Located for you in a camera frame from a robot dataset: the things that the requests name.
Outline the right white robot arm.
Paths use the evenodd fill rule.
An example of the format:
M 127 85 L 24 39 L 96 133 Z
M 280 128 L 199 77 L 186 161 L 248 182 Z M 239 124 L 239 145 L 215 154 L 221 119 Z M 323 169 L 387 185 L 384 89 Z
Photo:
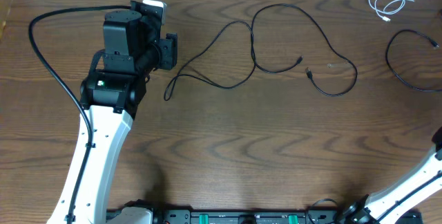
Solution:
M 441 130 L 433 146 L 411 171 L 388 188 L 368 194 L 336 217 L 337 223 L 397 222 L 404 213 L 441 190 Z

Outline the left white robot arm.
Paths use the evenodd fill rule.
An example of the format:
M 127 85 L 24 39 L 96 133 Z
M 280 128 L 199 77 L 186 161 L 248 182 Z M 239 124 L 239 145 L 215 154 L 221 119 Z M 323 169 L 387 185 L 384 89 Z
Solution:
M 177 61 L 177 35 L 160 37 L 164 8 L 133 6 L 106 14 L 104 48 L 81 83 L 85 112 L 68 177 L 49 223 L 105 223 L 122 145 L 151 71 Z

